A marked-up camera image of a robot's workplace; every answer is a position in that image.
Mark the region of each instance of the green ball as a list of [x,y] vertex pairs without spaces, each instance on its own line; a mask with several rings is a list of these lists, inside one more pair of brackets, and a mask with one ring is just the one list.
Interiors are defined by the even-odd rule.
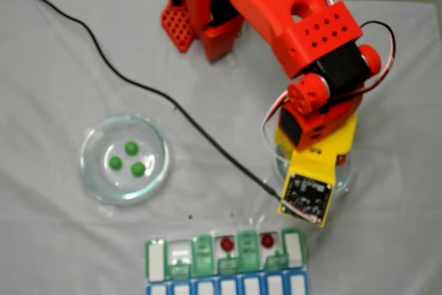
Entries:
[[118,171],[123,166],[123,162],[120,157],[114,155],[111,159],[109,159],[109,167],[114,171]]
[[146,170],[146,167],[144,166],[144,164],[142,162],[136,162],[131,167],[132,175],[136,176],[137,178],[142,176],[144,174],[145,170]]
[[138,145],[134,141],[129,141],[124,145],[124,150],[128,155],[136,155],[138,153]]

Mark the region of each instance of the white table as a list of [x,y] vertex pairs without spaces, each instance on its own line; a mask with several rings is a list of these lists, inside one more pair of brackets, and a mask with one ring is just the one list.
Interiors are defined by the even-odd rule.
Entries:
[[[199,42],[182,55],[169,41],[159,21],[166,0],[51,1],[85,20],[123,73],[176,96],[229,151],[277,186],[259,124],[287,78],[251,27],[232,54],[211,65]],[[295,223],[278,215],[276,202],[169,104],[119,81],[82,28],[37,0],[0,4],[2,294],[142,294],[149,238]],[[420,3],[347,4],[361,23],[390,24],[398,54],[389,77],[359,109],[358,180],[311,252],[311,294],[440,294],[436,13]],[[367,27],[364,41],[388,53],[381,28]],[[81,189],[77,171],[87,128],[120,112],[151,117],[173,151],[164,190],[132,209],[97,204]]]

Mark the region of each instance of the yellow bracket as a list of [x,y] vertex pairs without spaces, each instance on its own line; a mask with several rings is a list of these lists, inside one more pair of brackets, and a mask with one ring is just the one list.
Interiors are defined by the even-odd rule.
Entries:
[[[282,149],[286,158],[291,156],[281,197],[285,198],[290,179],[295,175],[301,175],[302,177],[323,182],[327,187],[331,187],[332,193],[336,184],[336,158],[338,155],[349,153],[352,148],[356,123],[357,116],[353,114],[340,129],[303,151],[297,151],[286,138],[285,134],[277,128],[274,136],[275,143]],[[317,225],[319,227],[324,227],[325,225],[331,196],[332,195],[329,195],[328,197],[327,207],[323,217],[318,221]],[[278,206],[278,212],[292,216],[283,210],[280,204]]]

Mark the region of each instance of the white block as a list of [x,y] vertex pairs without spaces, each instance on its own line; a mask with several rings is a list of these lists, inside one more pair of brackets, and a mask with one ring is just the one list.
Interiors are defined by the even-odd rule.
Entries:
[[290,288],[292,295],[306,295],[305,293],[305,278],[304,276],[291,276]]
[[156,245],[149,245],[148,266],[149,281],[164,280],[164,243],[160,242]]
[[236,282],[234,280],[221,280],[221,295],[236,295]]
[[166,286],[152,286],[151,287],[151,295],[166,295]]
[[260,295],[260,281],[258,278],[244,279],[244,295]]
[[301,241],[298,233],[285,234],[285,247],[289,256],[289,266],[302,266]]
[[283,295],[281,276],[270,276],[267,278],[267,287],[269,288],[269,295]]
[[213,295],[214,293],[213,283],[198,283],[197,295]]
[[189,295],[190,293],[189,285],[178,285],[173,288],[173,295]]

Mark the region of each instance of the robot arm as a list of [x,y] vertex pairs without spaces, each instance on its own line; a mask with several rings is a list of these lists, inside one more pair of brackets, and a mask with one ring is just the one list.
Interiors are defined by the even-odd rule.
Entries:
[[[267,40],[290,82],[279,129],[297,150],[303,150],[339,129],[362,100],[352,91],[377,74],[381,60],[370,46],[355,41],[362,30],[345,4],[332,0],[182,0],[187,35],[199,37],[213,61],[233,48],[243,20]],[[175,44],[183,44],[163,26]],[[349,95],[339,103],[340,96]]]

